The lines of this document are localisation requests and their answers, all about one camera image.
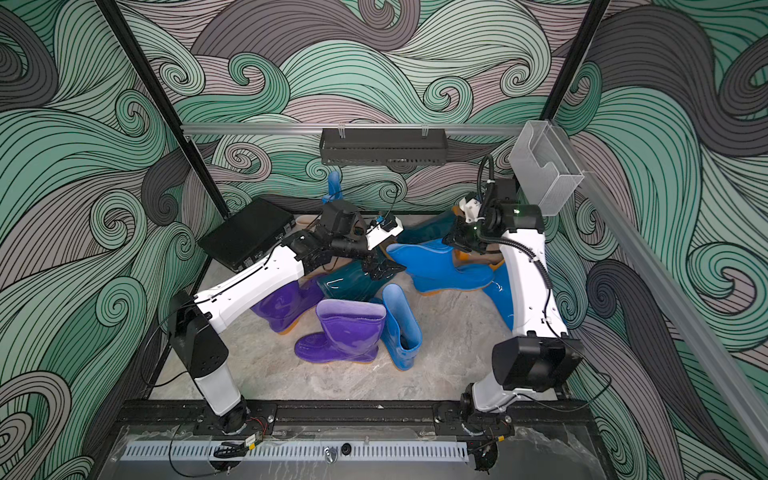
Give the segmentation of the aluminium rail wall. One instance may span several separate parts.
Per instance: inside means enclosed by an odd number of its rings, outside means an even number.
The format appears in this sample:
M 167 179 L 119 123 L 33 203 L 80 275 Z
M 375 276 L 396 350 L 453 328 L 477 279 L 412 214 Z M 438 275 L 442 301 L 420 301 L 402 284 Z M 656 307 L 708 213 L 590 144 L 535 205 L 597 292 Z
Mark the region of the aluminium rail wall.
M 596 171 L 584 163 L 569 136 L 559 126 L 554 126 L 553 131 L 554 138 L 566 152 L 566 158 L 582 172 L 580 187 L 585 196 L 592 201 L 606 227 L 614 233 L 627 252 L 635 271 L 649 287 L 661 310 L 671 317 L 677 331 L 697 356 L 699 364 L 750 437 L 755 449 L 766 458 L 767 405 L 764 399 L 721 345 L 679 283 L 614 203 L 610 190 L 600 181 Z
M 340 134 L 347 130 L 407 129 L 428 132 L 442 129 L 448 136 L 513 136 L 523 124 L 378 124 L 378 123 L 186 123 L 181 130 L 187 136 L 202 135 L 319 135 L 324 129 L 335 129 Z

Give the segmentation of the beige boot left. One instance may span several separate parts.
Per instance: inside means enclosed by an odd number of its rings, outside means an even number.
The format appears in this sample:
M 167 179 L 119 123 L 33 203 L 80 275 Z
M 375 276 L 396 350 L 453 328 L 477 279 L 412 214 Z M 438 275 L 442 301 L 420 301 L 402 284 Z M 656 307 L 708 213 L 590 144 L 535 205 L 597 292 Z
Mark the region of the beige boot left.
M 295 231 L 298 230 L 313 230 L 315 228 L 316 223 L 318 222 L 318 216 L 316 214 L 300 214 L 295 217 Z M 331 261 L 318 266 L 314 270 L 306 273 L 304 275 L 304 279 L 308 280 L 310 278 L 313 278 L 318 275 L 322 274 L 328 274 L 331 272 L 334 272 L 335 270 L 351 263 L 351 260 L 348 258 L 341 258 L 341 257 L 332 257 Z

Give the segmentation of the teal boot center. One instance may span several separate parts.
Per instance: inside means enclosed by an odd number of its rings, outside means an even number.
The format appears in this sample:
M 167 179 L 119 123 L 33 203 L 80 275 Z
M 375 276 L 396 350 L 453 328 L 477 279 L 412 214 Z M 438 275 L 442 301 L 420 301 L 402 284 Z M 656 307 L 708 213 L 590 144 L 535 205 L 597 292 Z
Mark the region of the teal boot center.
M 391 279 L 373 281 L 363 273 L 362 260 L 355 260 L 334 272 L 320 275 L 318 284 L 326 299 L 367 302 Z

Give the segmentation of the aluminium rail back wall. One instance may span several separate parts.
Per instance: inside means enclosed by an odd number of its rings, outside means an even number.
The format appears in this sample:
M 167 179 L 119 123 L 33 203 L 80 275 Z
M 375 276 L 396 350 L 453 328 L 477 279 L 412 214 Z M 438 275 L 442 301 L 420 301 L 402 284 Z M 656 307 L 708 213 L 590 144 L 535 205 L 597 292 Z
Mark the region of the aluminium rail back wall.
M 187 136 L 202 135 L 319 135 L 324 129 L 335 129 L 340 134 L 347 130 L 407 129 L 428 132 L 442 129 L 448 136 L 513 136 L 523 124 L 378 124 L 378 123 L 186 123 L 181 130 Z

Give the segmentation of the purple boot front center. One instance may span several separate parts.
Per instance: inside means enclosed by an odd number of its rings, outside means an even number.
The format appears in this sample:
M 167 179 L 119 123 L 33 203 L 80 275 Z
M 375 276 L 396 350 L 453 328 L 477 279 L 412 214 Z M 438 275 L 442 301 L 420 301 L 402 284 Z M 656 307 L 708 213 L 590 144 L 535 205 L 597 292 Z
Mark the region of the purple boot front center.
M 315 314 L 321 331 L 296 341 L 294 353 L 299 359 L 314 364 L 370 363 L 377 357 L 387 316 L 383 305 L 326 299 L 316 305 Z

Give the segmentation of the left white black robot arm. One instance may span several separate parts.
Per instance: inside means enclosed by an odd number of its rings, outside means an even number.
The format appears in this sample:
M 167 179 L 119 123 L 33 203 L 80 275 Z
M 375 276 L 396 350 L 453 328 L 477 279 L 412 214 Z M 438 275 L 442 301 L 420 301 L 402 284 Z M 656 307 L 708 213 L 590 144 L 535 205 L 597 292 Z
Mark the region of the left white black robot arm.
M 390 231 L 378 226 L 347 239 L 300 230 L 234 277 L 194 296 L 174 298 L 179 306 L 168 320 L 169 342 L 223 434 L 242 432 L 249 411 L 227 365 L 229 350 L 220 333 L 250 307 L 333 257 L 364 259 L 369 264 L 363 270 L 373 274 L 378 267 L 375 248 L 402 231 L 400 226 Z

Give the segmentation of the blue boot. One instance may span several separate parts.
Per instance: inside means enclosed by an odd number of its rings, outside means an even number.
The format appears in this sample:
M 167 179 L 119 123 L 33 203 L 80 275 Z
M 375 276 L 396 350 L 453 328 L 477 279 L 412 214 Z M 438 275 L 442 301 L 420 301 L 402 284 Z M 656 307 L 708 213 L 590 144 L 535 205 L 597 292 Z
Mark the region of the blue boot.
M 343 199 L 341 180 L 342 180 L 342 176 L 339 171 L 331 171 L 328 174 L 327 176 L 328 192 L 326 195 L 322 197 L 323 204 L 330 203 L 335 200 Z
M 482 291 L 493 302 L 497 312 L 507 328 L 514 329 L 514 305 L 511 293 L 511 285 L 504 262 L 491 266 L 493 278 Z
M 382 299 L 387 311 L 381 340 L 398 370 L 411 369 L 422 342 L 423 333 L 418 324 L 404 290 L 397 284 L 389 284 L 382 290 Z
M 386 251 L 394 262 L 405 267 L 414 288 L 422 295 L 443 290 L 480 290 L 494 278 L 493 270 L 487 265 L 456 265 L 454 248 L 440 239 L 421 244 L 393 243 Z

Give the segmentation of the teal boot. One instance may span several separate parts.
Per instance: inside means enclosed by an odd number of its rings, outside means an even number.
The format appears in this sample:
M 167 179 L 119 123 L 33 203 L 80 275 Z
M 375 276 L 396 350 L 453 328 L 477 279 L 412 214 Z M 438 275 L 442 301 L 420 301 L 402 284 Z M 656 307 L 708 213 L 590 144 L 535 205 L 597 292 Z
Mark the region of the teal boot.
M 426 216 L 416 223 L 411 223 L 417 215 L 402 218 L 404 229 L 396 237 L 398 243 L 422 244 L 424 242 L 443 239 L 448 235 L 457 220 L 464 221 L 464 215 L 457 209 L 450 209 L 438 215 Z
M 318 284 L 326 299 L 367 302 L 391 279 L 373 281 L 363 273 L 362 260 L 355 260 L 334 272 L 320 275 Z

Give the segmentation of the aluminium rail right wall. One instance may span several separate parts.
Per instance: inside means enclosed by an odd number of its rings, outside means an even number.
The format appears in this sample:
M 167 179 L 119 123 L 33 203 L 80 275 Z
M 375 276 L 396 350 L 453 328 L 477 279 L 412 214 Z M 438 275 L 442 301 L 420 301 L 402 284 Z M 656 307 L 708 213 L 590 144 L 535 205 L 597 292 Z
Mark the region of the aluminium rail right wall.
M 554 138 L 566 152 L 566 158 L 582 172 L 580 187 L 585 196 L 592 201 L 606 227 L 614 233 L 627 252 L 635 271 L 649 287 L 661 310 L 671 317 L 677 331 L 697 356 L 699 364 L 750 437 L 755 449 L 766 458 L 767 405 L 764 399 L 721 345 L 679 283 L 614 203 L 610 190 L 600 181 L 596 171 L 584 163 L 569 136 L 559 126 L 554 126 L 553 131 Z

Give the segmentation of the white mesh wall basket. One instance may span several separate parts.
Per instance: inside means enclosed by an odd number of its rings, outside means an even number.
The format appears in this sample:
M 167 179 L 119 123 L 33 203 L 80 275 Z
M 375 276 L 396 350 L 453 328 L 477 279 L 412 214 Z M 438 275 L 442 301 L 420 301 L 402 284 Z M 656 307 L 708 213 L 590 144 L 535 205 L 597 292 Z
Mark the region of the white mesh wall basket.
M 549 121 L 528 121 L 507 160 L 526 199 L 545 217 L 557 216 L 584 178 L 565 130 Z

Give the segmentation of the black case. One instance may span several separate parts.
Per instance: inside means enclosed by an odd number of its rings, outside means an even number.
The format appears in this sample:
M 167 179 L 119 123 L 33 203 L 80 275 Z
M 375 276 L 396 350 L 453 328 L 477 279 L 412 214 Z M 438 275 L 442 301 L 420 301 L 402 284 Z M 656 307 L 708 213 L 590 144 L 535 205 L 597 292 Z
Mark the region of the black case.
M 213 260 L 232 272 L 240 272 L 266 256 L 295 226 L 294 215 L 263 199 L 226 219 L 198 240 Z

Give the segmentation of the teal boot rear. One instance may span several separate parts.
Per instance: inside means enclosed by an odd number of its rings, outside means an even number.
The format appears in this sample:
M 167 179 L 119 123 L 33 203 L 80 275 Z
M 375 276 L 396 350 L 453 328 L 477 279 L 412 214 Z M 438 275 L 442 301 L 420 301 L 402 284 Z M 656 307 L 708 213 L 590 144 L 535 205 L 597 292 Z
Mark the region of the teal boot rear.
M 448 235 L 457 220 L 464 221 L 464 215 L 457 209 L 450 209 L 438 215 L 426 216 L 416 223 L 411 223 L 417 215 L 402 218 L 404 229 L 396 237 L 398 243 L 422 244 L 424 242 L 443 239 Z

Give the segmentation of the purple boot rear left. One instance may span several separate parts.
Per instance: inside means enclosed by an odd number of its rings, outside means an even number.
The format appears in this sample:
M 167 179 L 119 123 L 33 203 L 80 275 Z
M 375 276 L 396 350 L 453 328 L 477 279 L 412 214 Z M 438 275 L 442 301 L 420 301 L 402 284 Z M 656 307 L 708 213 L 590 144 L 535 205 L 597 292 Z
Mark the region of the purple boot rear left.
M 324 299 L 317 278 L 304 284 L 293 281 L 286 284 L 251 307 L 251 311 L 265 320 L 278 334 L 290 330 L 301 315 Z

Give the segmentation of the blue boot front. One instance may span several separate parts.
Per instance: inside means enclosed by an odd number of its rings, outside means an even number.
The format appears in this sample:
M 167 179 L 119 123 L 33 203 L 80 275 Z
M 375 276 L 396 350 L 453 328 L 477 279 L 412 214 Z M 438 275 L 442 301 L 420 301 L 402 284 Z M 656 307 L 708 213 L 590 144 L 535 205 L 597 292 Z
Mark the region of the blue boot front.
M 397 284 L 389 284 L 382 290 L 382 299 L 387 311 L 381 340 L 398 370 L 411 369 L 422 342 L 423 333 L 418 324 L 404 290 Z

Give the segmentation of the black wall shelf tray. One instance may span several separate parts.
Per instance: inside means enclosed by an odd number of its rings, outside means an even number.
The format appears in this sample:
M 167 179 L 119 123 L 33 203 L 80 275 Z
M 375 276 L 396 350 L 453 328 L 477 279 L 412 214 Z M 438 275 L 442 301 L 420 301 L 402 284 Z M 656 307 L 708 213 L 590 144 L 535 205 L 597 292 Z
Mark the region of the black wall shelf tray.
M 336 127 L 322 131 L 319 150 L 332 166 L 440 165 L 449 146 L 443 129 Z

